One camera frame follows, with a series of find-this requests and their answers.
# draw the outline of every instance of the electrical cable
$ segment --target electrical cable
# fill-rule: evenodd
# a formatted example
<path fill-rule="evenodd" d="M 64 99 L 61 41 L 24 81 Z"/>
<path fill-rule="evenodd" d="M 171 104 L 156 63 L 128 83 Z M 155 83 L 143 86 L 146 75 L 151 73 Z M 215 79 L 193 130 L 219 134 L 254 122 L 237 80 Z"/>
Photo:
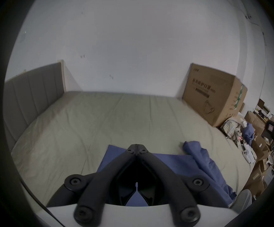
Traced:
<path fill-rule="evenodd" d="M 251 18 L 250 16 L 247 16 L 245 13 L 244 13 L 244 11 L 243 10 L 241 10 L 240 8 L 238 8 L 238 7 L 236 7 L 234 4 L 232 4 L 229 0 L 226 0 L 230 5 L 232 5 L 235 9 L 237 9 L 237 10 L 239 10 L 239 11 L 241 11 L 242 13 L 243 13 L 243 15 L 245 16 L 245 18 L 246 18 L 246 20 L 249 22 L 249 23 L 251 23 L 251 24 L 253 24 L 253 25 L 256 25 L 256 26 L 258 26 L 259 28 L 260 28 L 260 30 L 261 30 L 261 32 L 262 32 L 262 35 L 263 35 L 263 40 L 264 40 L 264 56 L 265 56 L 265 67 L 264 67 L 264 77 L 263 77 L 263 83 L 262 83 L 262 88 L 261 88 L 261 91 L 260 91 L 260 96 L 259 96 L 259 98 L 261 97 L 261 94 L 262 94 L 262 89 L 263 89 L 263 85 L 264 85 L 264 79 L 265 79 L 265 73 L 266 73 L 266 46 L 267 46 L 267 44 L 266 44 L 266 41 L 265 41 L 265 36 L 264 36 L 264 32 L 263 32 L 263 29 L 262 29 L 262 27 L 259 25 L 259 24 L 256 24 L 256 23 L 253 23 L 253 22 L 251 22 L 251 21 L 249 21 L 248 20 L 248 18 Z"/>
<path fill-rule="evenodd" d="M 65 227 L 51 212 L 48 210 L 46 206 L 44 206 L 37 198 L 36 196 L 32 193 L 32 191 L 28 188 L 28 186 L 25 184 L 23 179 L 20 177 L 20 182 L 22 186 L 25 188 L 25 190 L 28 192 L 28 194 L 34 199 L 34 201 L 44 210 L 46 211 L 50 216 L 52 216 L 59 224 L 61 224 L 63 227 Z"/>

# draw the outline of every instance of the blue cloth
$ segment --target blue cloth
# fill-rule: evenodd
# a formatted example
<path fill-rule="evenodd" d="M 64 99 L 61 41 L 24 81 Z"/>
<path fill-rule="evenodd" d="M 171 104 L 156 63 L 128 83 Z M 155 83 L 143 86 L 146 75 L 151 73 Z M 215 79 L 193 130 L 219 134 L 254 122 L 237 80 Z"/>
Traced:
<path fill-rule="evenodd" d="M 246 143 L 251 146 L 253 139 L 255 138 L 255 129 L 251 123 L 247 123 L 247 126 L 242 132 L 242 136 L 245 139 Z"/>
<path fill-rule="evenodd" d="M 228 186 L 215 162 L 210 159 L 206 149 L 202 149 L 198 141 L 185 142 L 183 150 L 189 155 L 153 154 L 176 174 L 185 176 L 202 175 L 218 191 L 227 205 L 236 199 L 236 193 Z M 97 170 L 100 172 L 114 158 L 125 152 L 126 149 L 109 145 Z M 138 191 L 127 202 L 126 206 L 147 206 L 147 203 Z"/>

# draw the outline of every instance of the screw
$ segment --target screw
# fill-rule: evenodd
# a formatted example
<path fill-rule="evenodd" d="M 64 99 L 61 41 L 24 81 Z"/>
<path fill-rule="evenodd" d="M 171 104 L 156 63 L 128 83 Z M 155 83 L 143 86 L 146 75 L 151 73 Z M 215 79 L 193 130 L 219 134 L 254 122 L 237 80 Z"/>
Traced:
<path fill-rule="evenodd" d="M 147 150 L 147 149 L 141 149 L 141 150 L 139 150 L 139 152 L 140 152 L 141 154 L 145 154 L 145 153 L 148 152 L 148 150 Z"/>
<path fill-rule="evenodd" d="M 80 222 L 90 222 L 93 218 L 93 212 L 86 206 L 80 206 L 75 211 L 75 219 Z"/>
<path fill-rule="evenodd" d="M 73 178 L 71 181 L 70 181 L 70 183 L 72 184 L 72 185 L 78 185 L 78 184 L 80 184 L 80 179 L 79 178 Z"/>
<path fill-rule="evenodd" d="M 195 222 L 200 218 L 200 212 L 197 207 L 189 207 L 181 212 L 181 219 L 184 222 Z"/>
<path fill-rule="evenodd" d="M 196 186 L 202 186 L 203 181 L 201 179 L 195 179 L 193 180 L 193 184 L 195 184 Z"/>
<path fill-rule="evenodd" d="M 132 149 L 128 149 L 127 152 L 130 154 L 134 154 L 134 151 Z"/>

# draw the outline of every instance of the mattress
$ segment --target mattress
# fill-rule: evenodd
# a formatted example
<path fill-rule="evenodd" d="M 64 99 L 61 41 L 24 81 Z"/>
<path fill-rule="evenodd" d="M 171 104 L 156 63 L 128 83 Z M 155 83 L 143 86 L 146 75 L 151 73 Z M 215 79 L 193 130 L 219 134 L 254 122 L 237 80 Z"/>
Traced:
<path fill-rule="evenodd" d="M 152 153 L 184 154 L 183 143 L 193 140 L 208 150 L 239 194 L 253 165 L 241 148 L 177 98 L 64 93 L 28 126 L 11 155 L 27 186 L 47 204 L 67 176 L 96 172 L 109 144 L 128 148 L 138 143 Z"/>

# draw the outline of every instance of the bed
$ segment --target bed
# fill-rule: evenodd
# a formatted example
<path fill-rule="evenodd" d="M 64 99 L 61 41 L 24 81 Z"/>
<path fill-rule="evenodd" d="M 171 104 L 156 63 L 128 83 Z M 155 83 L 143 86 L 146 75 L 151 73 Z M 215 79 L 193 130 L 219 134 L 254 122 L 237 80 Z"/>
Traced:
<path fill-rule="evenodd" d="M 247 182 L 253 165 L 246 162 L 242 149 L 184 101 L 64 92 L 62 84 L 60 63 L 26 72 L 5 84 L 4 120 L 11 155 L 43 204 L 67 176 L 96 172 L 109 144 L 128 148 L 139 143 L 152 153 L 184 154 L 185 141 L 199 141 L 237 194 Z M 31 205 L 39 210 L 34 202 Z"/>

